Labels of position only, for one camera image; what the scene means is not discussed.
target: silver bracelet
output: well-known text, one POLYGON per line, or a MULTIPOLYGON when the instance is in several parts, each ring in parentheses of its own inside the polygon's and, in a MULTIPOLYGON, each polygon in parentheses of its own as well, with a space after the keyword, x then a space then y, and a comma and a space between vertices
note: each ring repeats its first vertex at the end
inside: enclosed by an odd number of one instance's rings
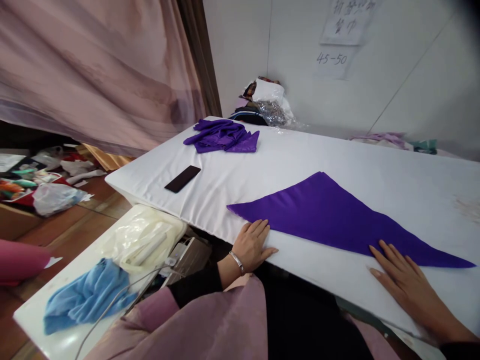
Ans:
POLYGON ((236 263, 238 264, 238 267, 240 268, 241 270, 241 275, 245 275, 245 269, 244 269, 244 266, 242 264, 242 262, 240 261, 240 259, 237 257, 237 255, 235 255, 235 253, 233 251, 230 251, 228 253, 229 255, 231 255, 231 257, 236 261, 236 263))

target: pink curtain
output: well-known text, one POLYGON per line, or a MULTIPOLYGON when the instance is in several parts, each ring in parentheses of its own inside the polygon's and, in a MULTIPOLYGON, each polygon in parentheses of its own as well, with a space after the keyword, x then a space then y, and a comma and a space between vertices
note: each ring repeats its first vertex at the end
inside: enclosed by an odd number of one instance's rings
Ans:
POLYGON ((0 0, 0 120, 137 157, 205 116, 175 0, 0 0))

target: black sleeve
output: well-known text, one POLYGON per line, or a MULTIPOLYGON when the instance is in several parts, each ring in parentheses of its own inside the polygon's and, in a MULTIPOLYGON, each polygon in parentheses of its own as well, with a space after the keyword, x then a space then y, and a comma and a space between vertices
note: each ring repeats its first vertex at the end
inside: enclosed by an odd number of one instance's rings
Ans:
POLYGON ((446 360, 479 360, 480 342, 451 342, 440 346, 446 360))
POLYGON ((203 295, 223 291, 217 264, 181 278, 168 287, 180 309, 203 295))

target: smartphone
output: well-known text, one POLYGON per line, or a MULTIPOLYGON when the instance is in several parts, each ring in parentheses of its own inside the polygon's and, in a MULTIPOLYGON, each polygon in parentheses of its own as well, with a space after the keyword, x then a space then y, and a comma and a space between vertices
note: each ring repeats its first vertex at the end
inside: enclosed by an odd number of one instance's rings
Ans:
POLYGON ((175 194, 178 193, 184 188, 185 185, 190 182, 190 180, 192 180, 200 172, 200 170, 201 169, 199 169, 198 167, 190 165, 185 170, 183 170, 180 175, 170 181, 167 186, 165 186, 165 189, 170 190, 175 194))

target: brown curtain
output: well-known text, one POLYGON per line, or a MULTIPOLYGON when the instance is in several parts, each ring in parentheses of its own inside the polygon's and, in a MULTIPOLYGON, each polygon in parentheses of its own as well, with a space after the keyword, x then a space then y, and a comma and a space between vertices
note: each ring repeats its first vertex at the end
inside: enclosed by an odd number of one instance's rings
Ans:
POLYGON ((138 157, 206 116, 190 47, 175 0, 0 0, 0 120, 138 157))
POLYGON ((195 63, 207 115, 222 117, 207 20, 202 0, 177 0, 183 28, 195 63))
POLYGON ((85 146, 85 148, 95 157, 95 159, 97 159, 97 161, 106 171, 120 169, 122 166, 127 165, 135 160, 134 157, 112 155, 103 152, 98 147, 93 145, 83 144, 83 146, 85 146))

